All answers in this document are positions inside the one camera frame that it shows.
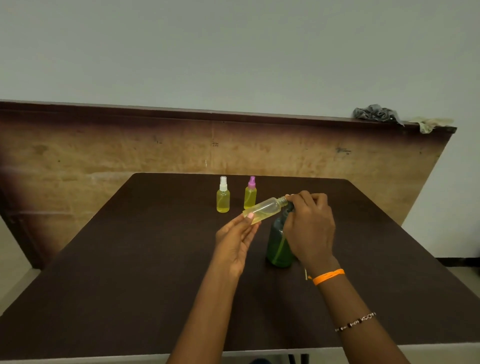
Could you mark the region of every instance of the bottle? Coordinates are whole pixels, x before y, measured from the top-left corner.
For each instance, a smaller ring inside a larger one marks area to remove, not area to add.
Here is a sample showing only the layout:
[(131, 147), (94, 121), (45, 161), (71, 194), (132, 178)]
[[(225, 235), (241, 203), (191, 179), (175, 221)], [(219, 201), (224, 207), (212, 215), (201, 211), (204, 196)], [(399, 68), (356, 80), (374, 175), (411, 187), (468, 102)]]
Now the bottle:
[(243, 201), (243, 208), (248, 209), (255, 205), (257, 198), (257, 189), (255, 187), (255, 176), (250, 176), (248, 186), (245, 188), (245, 200)]
[(292, 265), (294, 255), (290, 246), (283, 235), (283, 226), (287, 220), (288, 214), (293, 211), (293, 203), (289, 202), (283, 209), (282, 216), (277, 218), (270, 228), (267, 245), (267, 260), (274, 266), (286, 268)]
[(226, 176), (220, 177), (220, 188), (216, 192), (216, 210), (218, 212), (230, 210), (230, 191), (227, 189)]
[(269, 198), (255, 206), (252, 206), (242, 212), (243, 216), (247, 216), (249, 213), (253, 212), (253, 221), (252, 224), (262, 221), (265, 218), (269, 218), (272, 215), (275, 215), (277, 212), (280, 212), (283, 206), (288, 204), (285, 196), (280, 198)]

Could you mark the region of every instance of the orange wristband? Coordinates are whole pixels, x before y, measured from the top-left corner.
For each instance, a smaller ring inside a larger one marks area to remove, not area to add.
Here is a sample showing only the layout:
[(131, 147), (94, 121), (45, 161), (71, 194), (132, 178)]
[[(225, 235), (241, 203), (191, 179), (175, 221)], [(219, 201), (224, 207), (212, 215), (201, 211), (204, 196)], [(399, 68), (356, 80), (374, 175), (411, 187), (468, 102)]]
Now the orange wristband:
[(325, 282), (327, 279), (338, 276), (339, 274), (345, 274), (345, 271), (343, 269), (337, 269), (337, 270), (334, 270), (333, 272), (324, 273), (321, 276), (315, 277), (313, 279), (313, 284), (315, 286), (318, 286), (320, 283)]

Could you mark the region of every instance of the forearm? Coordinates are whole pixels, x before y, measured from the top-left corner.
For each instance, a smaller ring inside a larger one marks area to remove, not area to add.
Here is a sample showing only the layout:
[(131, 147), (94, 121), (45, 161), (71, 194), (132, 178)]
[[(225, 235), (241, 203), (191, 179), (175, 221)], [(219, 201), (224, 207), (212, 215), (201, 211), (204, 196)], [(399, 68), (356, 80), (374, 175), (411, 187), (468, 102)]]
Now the forearm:
[[(346, 326), (371, 312), (347, 277), (335, 276), (318, 285), (335, 327)], [(339, 332), (350, 364), (408, 363), (374, 317)]]
[(169, 364), (220, 363), (238, 278), (212, 261)]

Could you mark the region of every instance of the white spray nozzle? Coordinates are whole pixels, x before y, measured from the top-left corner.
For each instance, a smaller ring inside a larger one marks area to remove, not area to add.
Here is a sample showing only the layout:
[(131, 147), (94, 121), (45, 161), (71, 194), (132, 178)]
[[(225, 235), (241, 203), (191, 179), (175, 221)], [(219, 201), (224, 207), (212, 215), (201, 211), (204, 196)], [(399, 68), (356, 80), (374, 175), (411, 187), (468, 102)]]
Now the white spray nozzle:
[(227, 190), (227, 177), (222, 176), (220, 177), (220, 190), (226, 191)]

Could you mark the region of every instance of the plywood panel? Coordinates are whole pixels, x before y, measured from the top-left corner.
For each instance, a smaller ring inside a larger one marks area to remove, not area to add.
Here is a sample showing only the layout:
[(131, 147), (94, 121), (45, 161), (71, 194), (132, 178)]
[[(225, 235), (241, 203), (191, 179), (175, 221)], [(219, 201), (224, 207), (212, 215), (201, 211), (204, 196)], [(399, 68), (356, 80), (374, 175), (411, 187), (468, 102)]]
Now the plywood panel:
[(135, 172), (346, 178), (400, 224), (447, 140), (399, 130), (4, 112), (0, 181), (10, 214), (23, 217), (51, 259)]

